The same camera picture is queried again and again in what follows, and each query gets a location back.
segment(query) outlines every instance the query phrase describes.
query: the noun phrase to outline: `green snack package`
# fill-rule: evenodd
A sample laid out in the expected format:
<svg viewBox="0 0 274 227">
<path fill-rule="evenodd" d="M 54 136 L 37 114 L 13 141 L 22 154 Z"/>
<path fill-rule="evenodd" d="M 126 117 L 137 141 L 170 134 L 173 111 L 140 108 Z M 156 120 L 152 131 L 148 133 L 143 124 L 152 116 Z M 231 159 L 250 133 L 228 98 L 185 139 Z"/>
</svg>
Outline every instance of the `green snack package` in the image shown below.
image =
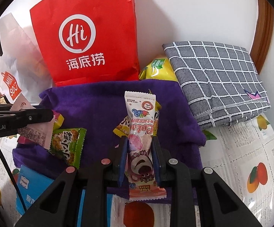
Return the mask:
<svg viewBox="0 0 274 227">
<path fill-rule="evenodd" d="M 54 130 L 50 153 L 64 159 L 68 165 L 79 169 L 85 134 L 86 129 L 84 128 Z"/>
</svg>

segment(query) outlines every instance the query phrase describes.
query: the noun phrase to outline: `green label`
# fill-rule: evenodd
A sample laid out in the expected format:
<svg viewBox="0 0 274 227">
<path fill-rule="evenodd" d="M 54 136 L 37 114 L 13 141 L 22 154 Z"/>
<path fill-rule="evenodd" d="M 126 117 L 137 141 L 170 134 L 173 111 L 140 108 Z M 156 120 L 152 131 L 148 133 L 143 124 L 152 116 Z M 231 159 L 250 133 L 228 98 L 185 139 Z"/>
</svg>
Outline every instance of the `green label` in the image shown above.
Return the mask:
<svg viewBox="0 0 274 227">
<path fill-rule="evenodd" d="M 162 69 L 165 59 L 155 59 L 152 63 L 152 68 Z"/>
</svg>

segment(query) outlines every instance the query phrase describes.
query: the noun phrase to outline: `white circular logo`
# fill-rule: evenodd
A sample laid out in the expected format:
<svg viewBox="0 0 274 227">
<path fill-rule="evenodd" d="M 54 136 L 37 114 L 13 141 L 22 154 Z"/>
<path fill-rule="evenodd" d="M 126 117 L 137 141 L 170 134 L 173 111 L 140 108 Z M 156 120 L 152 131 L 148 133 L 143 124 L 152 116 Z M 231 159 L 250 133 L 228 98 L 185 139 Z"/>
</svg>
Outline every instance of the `white circular logo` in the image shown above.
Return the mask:
<svg viewBox="0 0 274 227">
<path fill-rule="evenodd" d="M 63 35 L 62 35 L 62 34 L 63 34 L 63 29 L 65 28 L 65 25 L 66 25 L 68 22 L 70 22 L 71 20 L 73 20 L 73 19 L 81 19 L 81 20 L 85 21 L 85 22 L 89 25 L 89 27 L 90 27 L 90 29 L 91 29 L 90 41 L 88 42 L 87 46 L 86 46 L 84 49 L 73 49 L 73 48 L 69 47 L 69 46 L 65 43 L 65 41 L 64 41 L 64 39 L 63 39 Z M 77 24 L 77 25 L 76 25 L 76 31 L 73 33 L 73 24 L 71 24 L 71 27 L 70 27 L 70 30 L 69 30 L 69 37 L 67 38 L 67 41 L 70 42 L 70 45 L 71 45 L 71 46 L 73 46 L 73 38 L 76 39 L 76 43 L 79 43 L 78 33 L 80 33 L 80 39 L 81 39 L 81 40 L 84 41 L 84 40 L 86 40 L 86 38 L 87 38 L 87 37 L 84 37 L 84 36 L 83 36 L 83 33 L 84 33 L 83 26 L 80 26 L 80 27 L 81 27 L 82 29 L 81 29 L 80 32 L 79 32 L 79 31 L 78 31 L 79 25 Z M 95 28 L 94 23 L 92 22 L 92 20 L 91 20 L 89 17 L 87 17 L 87 16 L 85 16 L 85 15 L 83 15 L 83 14 L 74 14 L 74 15 L 71 15 L 70 17 L 66 18 L 66 19 L 62 22 L 62 24 L 61 24 L 61 26 L 60 26 L 60 28 L 59 28 L 59 40 L 60 40 L 62 46 L 63 46 L 67 51 L 69 51 L 69 52 L 71 52 L 71 53 L 79 54 L 79 53 L 83 53 L 83 52 L 87 51 L 90 47 L 92 47 L 92 45 L 93 45 L 93 43 L 94 43 L 94 41 L 95 41 L 95 37 L 96 37 L 96 28 Z"/>
</svg>

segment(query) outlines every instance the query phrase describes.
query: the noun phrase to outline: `pink wrapper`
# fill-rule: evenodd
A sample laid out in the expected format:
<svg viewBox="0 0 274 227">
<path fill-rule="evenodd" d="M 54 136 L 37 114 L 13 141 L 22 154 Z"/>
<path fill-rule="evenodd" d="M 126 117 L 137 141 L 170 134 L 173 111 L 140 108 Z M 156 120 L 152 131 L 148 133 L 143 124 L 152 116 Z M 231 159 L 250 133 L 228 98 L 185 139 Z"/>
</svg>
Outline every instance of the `pink wrapper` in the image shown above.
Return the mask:
<svg viewBox="0 0 274 227">
<path fill-rule="evenodd" d="M 165 189 L 156 184 L 150 154 L 156 96 L 126 91 L 124 97 L 130 119 L 129 152 L 125 170 L 130 183 L 130 200 L 165 198 Z"/>
</svg>

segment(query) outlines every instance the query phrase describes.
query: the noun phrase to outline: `gray checkered cloth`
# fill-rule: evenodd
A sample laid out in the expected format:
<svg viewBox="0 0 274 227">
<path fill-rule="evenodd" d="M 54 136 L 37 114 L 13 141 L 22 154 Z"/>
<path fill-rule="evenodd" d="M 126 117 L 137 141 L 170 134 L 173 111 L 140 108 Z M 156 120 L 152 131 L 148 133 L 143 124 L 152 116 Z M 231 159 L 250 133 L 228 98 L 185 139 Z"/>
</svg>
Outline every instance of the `gray checkered cloth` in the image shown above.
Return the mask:
<svg viewBox="0 0 274 227">
<path fill-rule="evenodd" d="M 271 107 L 245 48 L 199 41 L 162 47 L 202 129 L 246 121 Z"/>
</svg>

